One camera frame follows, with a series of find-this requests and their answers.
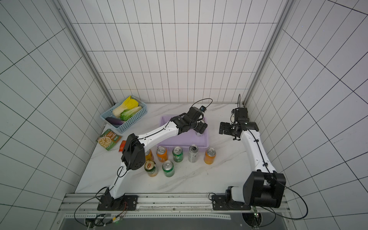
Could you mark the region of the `white Monster can front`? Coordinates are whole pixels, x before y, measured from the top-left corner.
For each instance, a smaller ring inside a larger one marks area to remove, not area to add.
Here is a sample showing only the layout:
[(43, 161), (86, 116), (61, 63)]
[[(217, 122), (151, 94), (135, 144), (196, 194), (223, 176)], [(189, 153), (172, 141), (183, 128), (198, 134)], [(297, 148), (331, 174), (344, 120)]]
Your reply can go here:
[(198, 147), (197, 145), (191, 145), (189, 147), (189, 156), (188, 156), (188, 160), (191, 163), (195, 163), (197, 161), (197, 155), (198, 155)]

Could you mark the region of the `orange Schweppes can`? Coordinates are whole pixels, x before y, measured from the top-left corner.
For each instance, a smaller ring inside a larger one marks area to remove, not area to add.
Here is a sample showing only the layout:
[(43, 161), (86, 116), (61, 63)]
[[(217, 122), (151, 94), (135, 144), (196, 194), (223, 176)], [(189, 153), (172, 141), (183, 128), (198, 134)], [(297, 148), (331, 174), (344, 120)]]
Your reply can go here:
[(204, 162), (206, 164), (213, 164), (216, 158), (216, 151), (213, 148), (208, 148), (205, 151)]

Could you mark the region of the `green Sprite can small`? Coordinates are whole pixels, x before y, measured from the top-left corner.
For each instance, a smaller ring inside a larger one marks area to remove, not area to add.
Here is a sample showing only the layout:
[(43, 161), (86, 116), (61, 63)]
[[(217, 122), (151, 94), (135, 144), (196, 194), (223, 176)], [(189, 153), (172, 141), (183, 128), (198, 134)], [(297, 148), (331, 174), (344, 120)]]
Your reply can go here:
[(180, 163), (184, 159), (183, 149), (180, 146), (176, 146), (172, 150), (173, 160)]

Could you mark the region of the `orange Fanta can front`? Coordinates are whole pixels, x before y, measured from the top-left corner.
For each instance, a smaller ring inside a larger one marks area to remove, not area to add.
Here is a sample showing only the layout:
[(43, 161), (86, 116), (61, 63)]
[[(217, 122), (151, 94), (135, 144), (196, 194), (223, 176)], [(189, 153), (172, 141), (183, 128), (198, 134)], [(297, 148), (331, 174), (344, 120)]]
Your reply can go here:
[(168, 160), (167, 149), (164, 146), (159, 146), (156, 150), (156, 154), (160, 162), (163, 163)]

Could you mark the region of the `gold top green can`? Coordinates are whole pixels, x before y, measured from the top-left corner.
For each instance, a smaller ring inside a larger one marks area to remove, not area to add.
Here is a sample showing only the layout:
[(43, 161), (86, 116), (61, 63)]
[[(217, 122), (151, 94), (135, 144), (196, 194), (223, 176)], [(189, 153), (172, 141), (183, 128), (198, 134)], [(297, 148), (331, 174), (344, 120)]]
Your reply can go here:
[(153, 160), (148, 160), (145, 162), (144, 169), (148, 176), (155, 177), (158, 174), (158, 169), (156, 163)]

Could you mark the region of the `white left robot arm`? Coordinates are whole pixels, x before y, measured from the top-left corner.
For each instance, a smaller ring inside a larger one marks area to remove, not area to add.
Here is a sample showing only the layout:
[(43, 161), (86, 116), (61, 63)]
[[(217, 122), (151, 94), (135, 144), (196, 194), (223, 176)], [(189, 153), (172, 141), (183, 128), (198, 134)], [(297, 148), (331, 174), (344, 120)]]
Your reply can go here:
[(108, 201), (114, 201), (126, 193), (124, 183), (130, 179), (132, 172), (141, 168), (145, 163), (145, 152), (156, 144), (182, 133), (194, 130), (204, 133), (207, 124), (203, 122), (205, 106), (190, 107), (187, 113), (182, 113), (169, 120), (165, 125), (139, 136), (131, 134), (126, 140), (122, 151), (121, 166), (117, 170), (114, 183), (106, 190), (104, 197)]

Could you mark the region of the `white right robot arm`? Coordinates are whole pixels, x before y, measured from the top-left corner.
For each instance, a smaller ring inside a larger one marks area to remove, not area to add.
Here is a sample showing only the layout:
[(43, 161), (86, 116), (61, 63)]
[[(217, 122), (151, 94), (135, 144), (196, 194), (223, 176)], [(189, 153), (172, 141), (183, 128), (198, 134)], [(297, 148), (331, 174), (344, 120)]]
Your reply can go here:
[(271, 164), (255, 122), (221, 122), (219, 134), (240, 141), (248, 156), (252, 171), (243, 186), (230, 186), (226, 190), (226, 201), (232, 205), (279, 208), (286, 186), (286, 178)]

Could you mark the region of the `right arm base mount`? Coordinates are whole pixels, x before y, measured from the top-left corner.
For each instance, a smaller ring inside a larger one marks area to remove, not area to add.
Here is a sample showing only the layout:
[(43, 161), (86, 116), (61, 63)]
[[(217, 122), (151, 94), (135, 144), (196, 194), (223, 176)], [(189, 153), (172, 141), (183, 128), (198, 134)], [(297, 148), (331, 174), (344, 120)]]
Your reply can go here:
[(232, 187), (229, 186), (224, 194), (215, 194), (213, 192), (208, 194), (208, 199), (211, 201), (212, 209), (214, 211), (248, 211), (251, 210), (250, 206), (247, 206), (243, 202), (234, 201), (231, 195)]

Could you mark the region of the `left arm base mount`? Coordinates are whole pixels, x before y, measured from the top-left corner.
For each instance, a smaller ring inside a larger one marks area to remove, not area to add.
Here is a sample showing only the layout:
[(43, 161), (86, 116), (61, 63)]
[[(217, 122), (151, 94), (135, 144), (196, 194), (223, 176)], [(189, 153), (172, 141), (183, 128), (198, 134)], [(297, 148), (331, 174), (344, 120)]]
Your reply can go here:
[(134, 211), (138, 203), (137, 195), (123, 195), (120, 198), (113, 198), (109, 188), (99, 199), (98, 211)]

